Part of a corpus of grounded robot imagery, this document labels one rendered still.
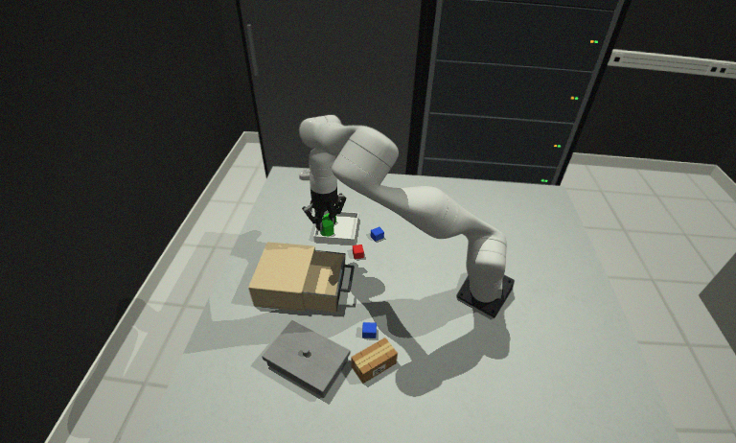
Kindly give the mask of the brown cardboard box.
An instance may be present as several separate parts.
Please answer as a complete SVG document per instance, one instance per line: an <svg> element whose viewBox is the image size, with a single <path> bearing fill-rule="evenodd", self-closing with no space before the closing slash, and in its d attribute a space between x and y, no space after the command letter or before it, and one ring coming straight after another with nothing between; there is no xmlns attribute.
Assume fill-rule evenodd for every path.
<svg viewBox="0 0 736 443"><path fill-rule="evenodd" d="M379 373L397 363L398 353L390 342L383 338L353 355L352 368L364 384Z"/></svg>

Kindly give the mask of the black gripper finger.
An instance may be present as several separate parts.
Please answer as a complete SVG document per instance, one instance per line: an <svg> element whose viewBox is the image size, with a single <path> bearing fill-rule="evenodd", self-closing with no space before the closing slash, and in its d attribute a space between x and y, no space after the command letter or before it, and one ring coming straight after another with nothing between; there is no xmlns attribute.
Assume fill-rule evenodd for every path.
<svg viewBox="0 0 736 443"><path fill-rule="evenodd" d="M340 193L338 195L338 200L335 203L335 205L332 201L329 202L329 205L331 208L331 210L329 211L329 218L333 222L333 226L335 225L335 216L341 213L345 201L346 201L346 197L342 193Z"/></svg>
<svg viewBox="0 0 736 443"><path fill-rule="evenodd" d="M314 212L315 212L315 216L313 216L313 215L312 215L312 204L310 204L310 205L309 205L308 207L304 206L304 207L302 208L302 209L303 209L303 211L304 211L304 212L305 212L305 213L307 214L307 216L308 216L308 217L309 217L309 219L311 220L311 222L312 222L312 223L315 223L315 225L316 225L316 228L317 228L317 229L318 229L318 231L320 231L320 232L321 232L321 231L323 231L323 227L322 227L322 225L323 225L323 223L322 223L322 218L324 217L324 212L325 212L325 208L326 208L325 204L321 204L321 207L320 207L320 214L319 214L319 212L318 212L318 211L316 211L316 210L314 209Z"/></svg>

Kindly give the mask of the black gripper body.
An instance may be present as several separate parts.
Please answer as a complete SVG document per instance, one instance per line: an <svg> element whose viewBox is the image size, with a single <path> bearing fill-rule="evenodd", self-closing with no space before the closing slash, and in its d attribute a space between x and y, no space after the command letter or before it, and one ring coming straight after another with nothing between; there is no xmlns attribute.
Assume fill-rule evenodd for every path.
<svg viewBox="0 0 736 443"><path fill-rule="evenodd" d="M338 200L337 187L333 192L328 193L328 194L318 194L318 193L315 193L312 189L310 189L310 195L311 195L310 204L312 204L312 208L314 208L319 213L320 213L321 204L325 204L326 206L325 212L326 212L326 211L331 210L329 202L332 201L333 204L335 204Z"/></svg>

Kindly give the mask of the blue block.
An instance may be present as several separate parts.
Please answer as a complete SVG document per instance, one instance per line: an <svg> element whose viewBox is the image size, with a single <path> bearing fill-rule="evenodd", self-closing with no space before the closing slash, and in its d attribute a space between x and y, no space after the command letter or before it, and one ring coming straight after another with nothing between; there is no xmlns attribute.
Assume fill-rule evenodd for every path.
<svg viewBox="0 0 736 443"><path fill-rule="evenodd" d="M362 337L363 338L376 338L376 335L377 335L377 323L363 322Z"/></svg>
<svg viewBox="0 0 736 443"><path fill-rule="evenodd" d="M384 231L380 227L372 229L371 237L373 238L374 241L380 240L384 238Z"/></svg>

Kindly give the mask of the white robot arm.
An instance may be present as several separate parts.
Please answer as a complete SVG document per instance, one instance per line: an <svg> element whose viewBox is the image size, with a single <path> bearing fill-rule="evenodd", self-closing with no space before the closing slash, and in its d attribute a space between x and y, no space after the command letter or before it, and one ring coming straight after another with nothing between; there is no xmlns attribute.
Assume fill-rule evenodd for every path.
<svg viewBox="0 0 736 443"><path fill-rule="evenodd" d="M399 156L390 139L373 128L343 126L334 115L304 120L299 133L304 144L314 149L310 168L301 171L299 178L309 180L315 193L333 192L339 180L433 238L465 235L472 296L486 303L501 298L507 249L504 234L438 188L381 185Z"/></svg>

